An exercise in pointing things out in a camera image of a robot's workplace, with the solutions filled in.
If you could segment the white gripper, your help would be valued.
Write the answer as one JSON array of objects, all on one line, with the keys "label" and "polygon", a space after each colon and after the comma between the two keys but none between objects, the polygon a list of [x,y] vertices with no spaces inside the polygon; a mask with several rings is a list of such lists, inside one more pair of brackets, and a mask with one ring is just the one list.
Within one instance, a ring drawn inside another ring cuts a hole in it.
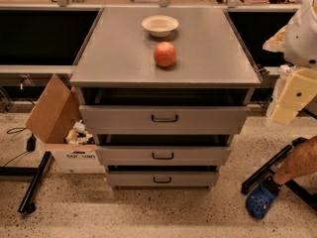
[{"label": "white gripper", "polygon": [[286,78],[286,83],[272,108],[270,120],[280,125],[288,125],[317,95],[317,71],[301,68]]}]

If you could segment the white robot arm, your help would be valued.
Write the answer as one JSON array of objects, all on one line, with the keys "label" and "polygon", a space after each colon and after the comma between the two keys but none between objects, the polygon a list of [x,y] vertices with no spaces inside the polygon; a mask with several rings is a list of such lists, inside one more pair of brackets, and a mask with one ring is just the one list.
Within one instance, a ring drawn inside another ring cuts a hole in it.
[{"label": "white robot arm", "polygon": [[266,116],[289,124],[317,95],[317,1],[304,0],[301,7],[263,45],[265,51],[283,53],[291,67],[281,66]]}]

